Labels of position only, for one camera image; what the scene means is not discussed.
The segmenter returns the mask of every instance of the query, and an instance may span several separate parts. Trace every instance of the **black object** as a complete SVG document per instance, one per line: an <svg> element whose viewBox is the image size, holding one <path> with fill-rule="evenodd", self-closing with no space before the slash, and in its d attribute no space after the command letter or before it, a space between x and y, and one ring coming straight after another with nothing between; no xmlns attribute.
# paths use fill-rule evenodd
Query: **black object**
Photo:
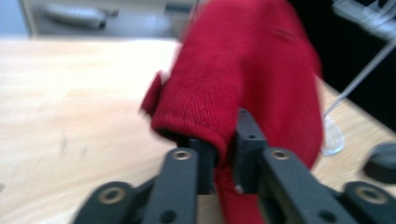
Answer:
<svg viewBox="0 0 396 224"><path fill-rule="evenodd" d="M396 220L396 200L390 194L363 182L346 184L345 192L320 185L292 152L267 146L246 110L240 110L236 132L234 182L241 192L259 194L265 223L390 224ZM216 159L211 152L203 156L209 162L200 163L200 151L208 144L195 139L190 144L200 149L171 150L161 173L138 188L112 182L97 189L75 223L195 223L198 186L203 186L202 192L211 191L213 175L207 173ZM200 165L205 172L198 180Z"/></svg>
<svg viewBox="0 0 396 224"><path fill-rule="evenodd" d="M396 184L396 144L380 144L373 149L363 172L372 179Z"/></svg>

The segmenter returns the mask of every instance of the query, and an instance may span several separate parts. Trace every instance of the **red cloth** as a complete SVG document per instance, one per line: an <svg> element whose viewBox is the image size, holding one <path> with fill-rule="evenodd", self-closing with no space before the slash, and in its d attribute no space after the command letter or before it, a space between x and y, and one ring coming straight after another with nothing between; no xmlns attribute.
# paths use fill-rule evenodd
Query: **red cloth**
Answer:
<svg viewBox="0 0 396 224"><path fill-rule="evenodd" d="M228 160L238 108L272 147L311 167L322 141L318 56L285 0L212 0L190 28L172 75L156 77L142 108L167 138L196 137L220 154L216 184L227 223L262 223L257 197L238 194Z"/></svg>

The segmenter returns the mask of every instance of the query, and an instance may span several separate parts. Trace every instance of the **table surface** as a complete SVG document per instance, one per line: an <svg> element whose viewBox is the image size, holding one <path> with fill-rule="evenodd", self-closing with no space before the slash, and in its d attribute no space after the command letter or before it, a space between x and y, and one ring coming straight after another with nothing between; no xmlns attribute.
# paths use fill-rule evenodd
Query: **table surface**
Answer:
<svg viewBox="0 0 396 224"><path fill-rule="evenodd" d="M169 69L175 40L0 41L0 223L69 223L109 181L138 186L158 174L175 144L157 137L140 102ZM337 93L318 82L323 108ZM364 180L375 145L396 135L350 103L331 118L346 146L319 157L318 180L334 189ZM222 223L216 195L199 197L199 223Z"/></svg>

